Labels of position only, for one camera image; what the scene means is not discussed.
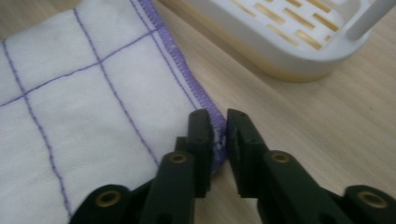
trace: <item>wooden table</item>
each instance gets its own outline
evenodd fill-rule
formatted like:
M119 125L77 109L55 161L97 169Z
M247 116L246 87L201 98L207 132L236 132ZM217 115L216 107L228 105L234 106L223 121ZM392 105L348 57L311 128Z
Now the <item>wooden table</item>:
M79 0L0 0L0 38ZM369 185L396 197L396 9L366 46L331 75L288 83L265 75L213 35L154 1L199 82L221 112L248 113L271 149L294 155L318 183L342 194ZM195 223L261 223L255 200L236 194L228 162L197 200Z

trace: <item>purple grid line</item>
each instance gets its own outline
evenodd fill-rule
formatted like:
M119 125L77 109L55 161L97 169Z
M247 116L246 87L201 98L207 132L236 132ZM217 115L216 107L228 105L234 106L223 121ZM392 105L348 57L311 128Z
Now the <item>purple grid line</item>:
M2 45L3 45L3 48L4 48L4 52L6 54L6 58L8 60L8 64L11 67L12 74L14 75L15 80L18 83L18 86L21 89L21 92L25 93L25 89L24 89L24 87L23 87L23 85L21 83L21 80L20 80L20 77L18 75L17 69L15 68L15 64L14 64L14 62L12 61L12 59L11 59L11 57L9 55L9 52L8 52L8 49L7 49L6 40L2 42ZM68 200L67 193L66 193L66 190L64 188L64 179L61 176L61 174L59 173L58 168L56 167L56 163L55 163L55 160L54 160L54 157L53 157L53 148L52 148L52 146L50 144L50 140L48 139L48 137L46 135L46 132L44 131L43 126L40 124L40 122L38 121L38 118L35 116L35 113L33 112L33 108L30 105L29 97L27 95L24 95L23 99L24 99L24 101L25 101L25 103L26 103L26 105L28 107L29 114L30 114L31 118L34 121L35 125L37 126L37 128L38 128L38 130L39 130L39 132L40 132L40 134L41 134L41 136L42 136L42 138L44 140L44 143L45 143L45 145L47 147L47 150L48 150L48 153L49 153L49 163L50 163L50 166L51 166L51 170L56 175L56 177L58 178L58 182L59 182L59 185L60 185L60 188L61 188L61 194L62 194L62 196L64 198L64 208L66 209L67 216L70 219L71 216L72 216L72 210L70 208L70 202Z
M134 8L134 11L137 13L137 16L139 17L139 19L143 22L143 24L146 26L146 28L148 30L150 30L148 24L143 19L142 15L140 14L139 10L137 9L136 4L132 0L130 0L129 2L131 3L132 7ZM157 28L158 32L160 32L161 29L166 29L164 25L161 26L161 28L160 27L158 27L158 28ZM151 34L151 38L154 41L158 51L161 53L161 56L163 57L163 60L166 62L166 65L168 66L169 70L171 71L174 79L176 80L177 85L183 90L184 94L189 99L189 101L190 101L191 105L194 107L194 109L197 109L198 107L194 104L194 102L191 99L191 97L187 94L187 91L186 91L186 89L184 89L183 85L181 85L180 80L177 78L175 70L173 69L172 65L169 63L168 59L166 58L165 54L163 53L163 50L161 49L160 44L158 43L157 39L154 37L153 34Z
M200 105L202 107L206 108L211 114L211 116L210 116L211 122L213 124L214 129L219 134L219 141L216 143L216 149L217 149L218 153L215 154L216 160L214 161L214 165L213 165L213 168L216 169L222 164L222 162L226 158L224 144L223 144L224 139L225 139L225 118L221 115L219 110L216 108L216 106L210 100L210 97L207 95L205 90L202 88L202 86L198 83L198 81L192 75L191 70L187 66L187 63L184 59L184 56L182 55L180 49L175 44L169 31L164 26L163 20L158 15L158 12L155 9L154 5L152 5L152 2L146 1L146 0L138 0L138 2L140 4L140 6L143 8L143 10L145 11L148 18L150 19L151 23L154 24L155 27L164 27L163 29L159 30L159 35L163 41L163 44L165 45L166 50L168 51L168 53L172 56L173 60L175 61L178 69L180 70L182 76L186 80L194 97L198 100ZM149 28L149 26L143 20L143 17L140 17L140 19L142 20L143 23L145 23L146 27Z
M106 79L106 82L108 83L108 86L109 86L110 89L112 90L114 96L116 97L117 101L119 102L119 104L120 104L120 106L121 106L121 108L122 108L122 110L123 110L125 116L128 118L128 120L129 120L129 122L131 123L132 127L134 128L136 134L139 136L140 141L141 141L142 144L146 147L146 149L147 149L149 155L150 155L151 158L154 160L155 164L156 164L157 166L159 166L159 162L158 162L157 158L155 157L154 152L153 152L152 149L150 148L150 146L149 146L149 144L147 143L147 141L143 138L142 133L137 129L137 127L136 127L136 125L135 125L135 123L134 123L134 120L132 119L132 117L131 117L130 114L128 113L128 111L127 111L127 109L126 109L126 107L125 107L123 101L121 100L121 98L120 98L119 95L117 94L117 91L116 91L116 89L115 89L113 83L111 82L111 80L110 80L110 78L109 78L109 76L108 76L108 74L107 74L107 72L106 72L106 69L105 69L105 67L103 66L103 63L102 63L101 59L99 58L99 55L98 55L98 53L97 53L97 50L96 50L94 44L92 43L92 39L91 39L90 35L88 34L87 29L85 28L84 24L82 23L82 21L81 21L79 15L78 15L78 11L74 8L74 9L73 9L73 12L74 12L74 14L75 14L75 16L76 16L78 25L81 27L81 30L84 32L84 35L87 37L87 40L88 40L88 42L89 42L89 44L90 44L90 46L91 46L91 48L92 48L92 52L93 52L93 54L95 55L97 62L99 62L100 68L101 68L101 70L102 70L102 72L103 72L103 75L104 75L104 77L105 77L105 79Z
M158 31L158 30L152 30L152 31L146 33L145 35L141 35L141 36L138 37L136 40L134 40L134 41L132 41L132 42L130 42L130 43L128 43L128 44L122 46L121 48L114 50L113 52L109 53L105 58L103 58L103 59L100 61L100 63L104 62L105 60L107 60L107 59L110 58L111 56L117 54L118 52L122 51L123 49L127 49L127 48L131 47L133 44L135 44L135 43L138 42L139 40L141 40L141 39L143 39L143 38L149 36L151 33L154 33L154 32L156 32L156 31ZM70 72L70 73L68 73L68 74L64 74L64 75L58 76L58 77L56 77L56 78L53 78L53 79L51 79L51 80L48 80L48 81L46 81L46 82L44 82L44 83L42 83L42 84L40 84L40 85L38 85L38 86L36 86L36 87L30 89L29 91L26 91L23 95L20 95L20 96L18 96L18 97L16 97L16 98L12 99L12 100L10 100L10 101L7 101L7 102L3 103L2 105L0 105L0 108L3 107L3 106L9 105L9 104L11 104L11 103L13 103L13 102L16 102L16 101L18 101L18 100L20 100L20 99L22 99L24 96L28 95L28 94L31 93L32 91L36 91L36 90L38 90L38 89L40 89L40 88L42 88L42 87L44 87L44 86L50 84L51 82L54 82L54 81L56 81L56 80L58 80L58 79L61 79L61 78L63 78L63 77L71 77L72 75L74 75L74 74L77 73L77 72L81 72L81 71L87 70L87 69L92 68L92 67L94 67L94 66L96 66L96 65L98 65L98 64L99 64L99 63L93 63L93 64L90 64L90 65L88 65L88 66L79 68L79 69L77 69L77 70L75 70L75 71L73 71L73 72Z

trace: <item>white towel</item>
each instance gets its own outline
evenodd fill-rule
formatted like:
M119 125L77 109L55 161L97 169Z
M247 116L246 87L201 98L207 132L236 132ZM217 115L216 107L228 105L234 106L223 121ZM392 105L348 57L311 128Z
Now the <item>white towel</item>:
M84 0L0 46L0 223L67 223L94 189L134 189L207 108L149 0Z

